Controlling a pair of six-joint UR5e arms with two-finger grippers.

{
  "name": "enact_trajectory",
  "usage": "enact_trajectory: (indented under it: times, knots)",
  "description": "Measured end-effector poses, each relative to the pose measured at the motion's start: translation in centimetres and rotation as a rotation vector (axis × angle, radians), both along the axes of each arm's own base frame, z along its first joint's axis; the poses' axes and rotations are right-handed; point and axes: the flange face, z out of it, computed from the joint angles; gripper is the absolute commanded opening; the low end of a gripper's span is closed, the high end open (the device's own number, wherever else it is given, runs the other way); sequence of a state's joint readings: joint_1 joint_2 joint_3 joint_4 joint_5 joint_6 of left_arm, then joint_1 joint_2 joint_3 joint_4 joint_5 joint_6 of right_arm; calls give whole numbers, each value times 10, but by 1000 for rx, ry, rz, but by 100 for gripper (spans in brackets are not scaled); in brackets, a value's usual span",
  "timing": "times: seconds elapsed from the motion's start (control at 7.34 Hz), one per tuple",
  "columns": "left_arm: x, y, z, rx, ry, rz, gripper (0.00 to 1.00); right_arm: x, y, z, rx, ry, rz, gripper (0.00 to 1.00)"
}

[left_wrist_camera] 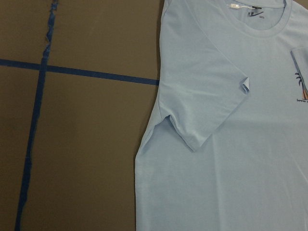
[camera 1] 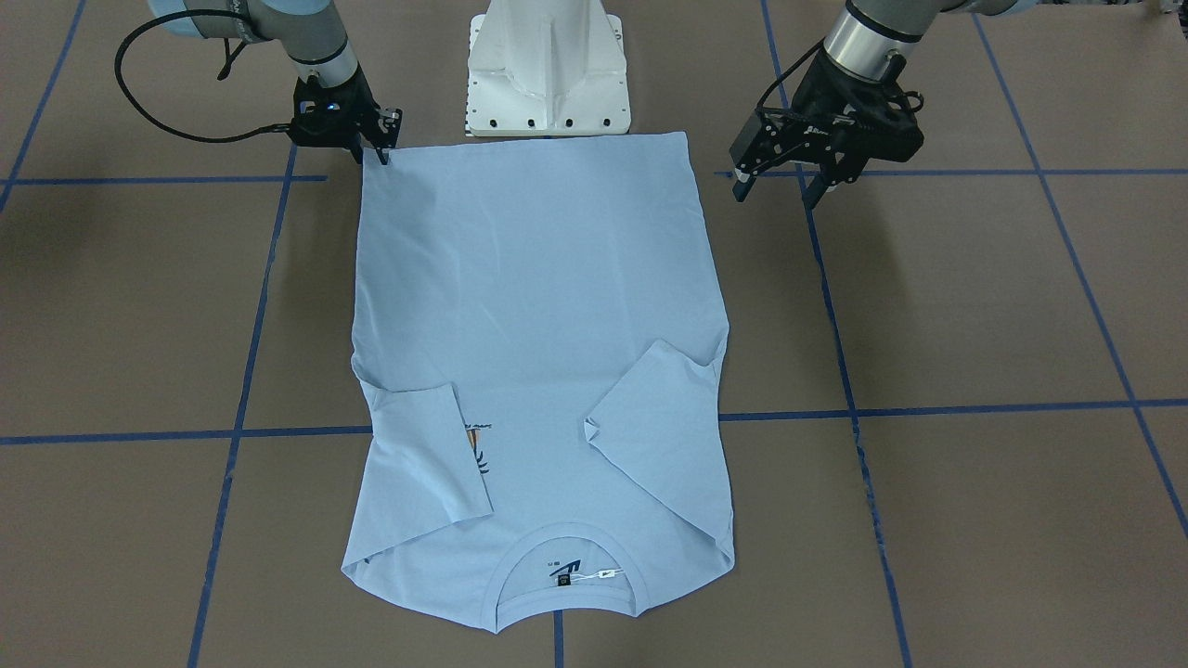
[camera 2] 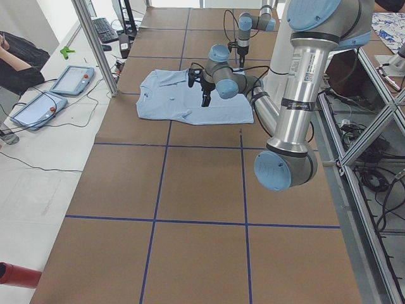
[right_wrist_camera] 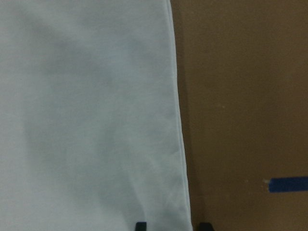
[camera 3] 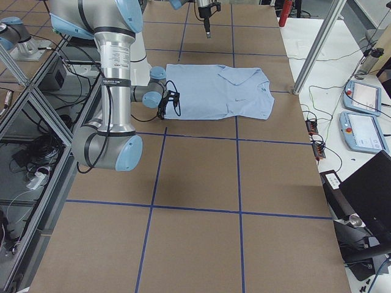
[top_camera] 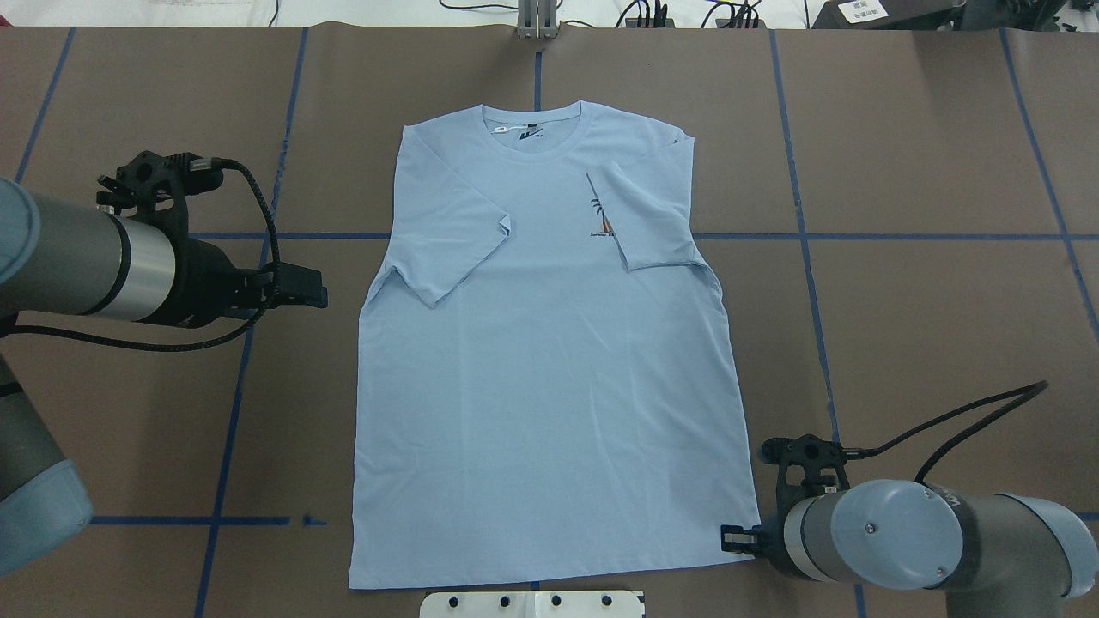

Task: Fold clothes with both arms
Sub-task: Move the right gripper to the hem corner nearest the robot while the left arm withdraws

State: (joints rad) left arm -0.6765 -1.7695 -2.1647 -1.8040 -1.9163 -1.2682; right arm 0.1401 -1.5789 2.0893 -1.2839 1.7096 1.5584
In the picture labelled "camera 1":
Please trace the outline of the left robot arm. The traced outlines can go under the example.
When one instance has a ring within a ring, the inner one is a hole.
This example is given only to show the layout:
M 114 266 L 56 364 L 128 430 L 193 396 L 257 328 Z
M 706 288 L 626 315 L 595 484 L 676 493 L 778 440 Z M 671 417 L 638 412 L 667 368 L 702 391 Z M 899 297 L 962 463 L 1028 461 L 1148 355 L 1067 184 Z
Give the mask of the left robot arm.
M 767 86 L 731 144 L 735 201 L 786 163 L 816 168 L 807 209 L 870 160 L 908 163 L 923 147 L 924 97 L 901 73 L 939 14 L 1005 15 L 1034 1 L 847 1 L 828 34 Z

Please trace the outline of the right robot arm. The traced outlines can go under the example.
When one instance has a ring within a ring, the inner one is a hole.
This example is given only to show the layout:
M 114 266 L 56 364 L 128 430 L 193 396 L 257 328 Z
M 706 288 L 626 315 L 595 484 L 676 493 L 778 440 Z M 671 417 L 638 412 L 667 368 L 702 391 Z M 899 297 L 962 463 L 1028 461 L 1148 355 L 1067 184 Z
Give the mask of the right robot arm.
M 364 149 L 386 164 L 397 145 L 400 109 L 375 102 L 352 46 L 339 8 L 331 1 L 151 1 L 148 21 L 124 39 L 115 67 L 135 37 L 164 26 L 173 34 L 225 42 L 226 78 L 238 53 L 251 44 L 279 42 L 297 71 L 293 112 L 287 122 L 241 136 L 211 138 L 213 144 L 242 141 L 264 133 L 284 133 L 297 147 L 347 149 L 361 163 Z

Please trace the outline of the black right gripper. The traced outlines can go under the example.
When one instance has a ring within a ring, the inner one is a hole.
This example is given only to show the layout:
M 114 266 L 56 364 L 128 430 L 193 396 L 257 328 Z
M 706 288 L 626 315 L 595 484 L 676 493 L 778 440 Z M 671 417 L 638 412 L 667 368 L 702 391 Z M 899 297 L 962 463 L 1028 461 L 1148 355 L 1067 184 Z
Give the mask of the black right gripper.
M 402 111 L 383 109 L 368 78 L 352 76 L 343 84 L 324 87 L 317 76 L 310 76 L 293 86 L 286 136 L 297 147 L 348 149 L 356 164 L 362 164 L 362 144 L 369 144 L 381 165 L 388 165 L 400 126 Z

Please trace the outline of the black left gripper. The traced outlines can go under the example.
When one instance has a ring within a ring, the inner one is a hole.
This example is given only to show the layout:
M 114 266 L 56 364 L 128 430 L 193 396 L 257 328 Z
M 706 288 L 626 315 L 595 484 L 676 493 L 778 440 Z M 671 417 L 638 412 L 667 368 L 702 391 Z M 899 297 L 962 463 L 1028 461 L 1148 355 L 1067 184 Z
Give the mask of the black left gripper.
M 883 63 L 883 77 L 867 81 L 845 71 L 822 46 L 813 46 L 782 73 L 778 84 L 807 64 L 788 109 L 763 105 L 751 111 L 731 143 L 735 201 L 742 203 L 767 169 L 797 160 L 819 166 L 802 194 L 807 212 L 814 212 L 835 187 L 857 182 L 868 160 L 911 160 L 924 141 L 916 118 L 923 96 L 899 86 L 906 67 L 901 52 L 891 51 Z

